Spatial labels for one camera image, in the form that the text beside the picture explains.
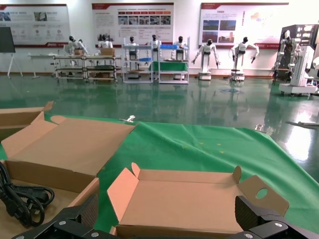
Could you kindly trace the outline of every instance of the white robot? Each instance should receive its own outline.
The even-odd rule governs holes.
[[[220,65],[218,60],[218,55],[216,52],[216,46],[213,44],[212,39],[209,39],[205,45],[202,45],[195,56],[195,59],[192,60],[192,63],[195,64],[196,59],[201,54],[201,72],[198,73],[198,78],[200,80],[211,80],[211,73],[209,71],[209,59],[210,52],[214,52],[216,66]]]
[[[128,73],[128,78],[136,79],[140,77],[139,69],[140,64],[139,60],[139,51],[135,48],[138,46],[137,43],[134,42],[134,37],[130,37],[130,43],[127,43],[126,46],[130,46],[129,50],[126,50],[126,58],[130,60],[130,72]]]
[[[173,61],[184,61],[186,60],[186,51],[185,48],[187,47],[187,43],[183,41],[183,37],[180,36],[178,41],[174,42],[174,45],[177,46],[177,50],[173,50],[171,52],[170,58]],[[185,79],[185,75],[181,74],[174,74],[175,80]]]
[[[243,65],[244,65],[244,55],[246,53],[247,47],[250,46],[255,49],[254,56],[251,57],[252,62],[256,59],[256,57],[259,55],[259,47],[248,43],[248,38],[244,37],[243,41],[234,45],[231,50],[233,53],[233,62],[234,67],[231,70],[231,78],[230,81],[239,81],[242,82],[245,80],[245,73],[243,71]]]
[[[98,53],[101,54],[101,49],[102,48],[113,48],[113,44],[111,41],[108,41],[106,39],[106,36],[102,36],[102,41],[99,42],[98,44]]]
[[[281,40],[280,51],[277,54],[277,60],[275,63],[275,71],[274,71],[274,81],[278,75],[278,68],[280,66],[280,61],[282,56],[284,55],[285,48],[290,48],[290,62],[288,64],[288,78],[290,78],[289,84],[280,84],[279,90],[282,94],[290,93],[291,96],[295,94],[314,94],[317,91],[317,87],[313,85],[307,85],[307,81],[309,79],[313,79],[310,77],[307,72],[310,71],[313,57],[314,57],[314,49],[309,46],[300,46],[299,43],[301,40],[299,38],[290,38],[290,31],[287,30],[284,32],[284,39]],[[313,65],[317,67],[317,60],[314,60]]]
[[[83,50],[85,54],[88,54],[88,51],[86,50],[86,47],[82,44],[81,41],[77,41],[74,39],[73,36],[69,37],[69,43],[68,43],[68,48],[69,48],[69,53],[70,55],[74,55],[74,50]]]
[[[153,40],[149,42],[149,45],[153,45],[152,59],[159,61],[161,59],[161,41],[157,39],[156,35],[153,35],[152,38]]]

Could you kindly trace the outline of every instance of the black metal bracket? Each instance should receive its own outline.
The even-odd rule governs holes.
[[[12,239],[121,239],[98,231],[93,225],[98,215],[98,197],[83,205],[63,209],[52,221]],[[319,239],[319,235],[299,228],[278,213],[255,207],[244,196],[235,200],[235,217],[244,230],[227,239]],[[131,239],[190,239],[189,237],[133,237]],[[191,239],[212,239],[192,237]]]

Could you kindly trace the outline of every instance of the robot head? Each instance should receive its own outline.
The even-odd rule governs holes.
[[[283,33],[283,38],[289,40],[290,39],[290,31],[287,30]]]

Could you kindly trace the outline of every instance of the hole in cardboard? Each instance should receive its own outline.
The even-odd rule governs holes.
[[[258,191],[258,193],[256,194],[256,198],[258,199],[262,199],[264,198],[268,193],[268,189],[267,188],[263,188],[261,190]]]

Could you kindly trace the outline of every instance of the open cardboard box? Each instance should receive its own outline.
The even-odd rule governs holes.
[[[0,110],[0,141],[30,125],[40,117],[40,113],[52,109],[54,102],[44,107],[16,108]]]
[[[8,156],[5,165],[18,185],[41,185],[55,192],[45,209],[44,223],[65,207],[82,204],[99,192],[96,177],[112,157],[132,125],[53,116],[43,112],[29,126],[3,140]],[[27,229],[10,217],[0,203],[1,238],[10,239]]]
[[[165,171],[125,168],[108,189],[119,224],[111,233],[133,236],[225,238],[241,232],[235,219],[235,197],[285,215],[289,203],[258,176],[239,182],[233,173]],[[257,193],[267,194],[257,198]]]

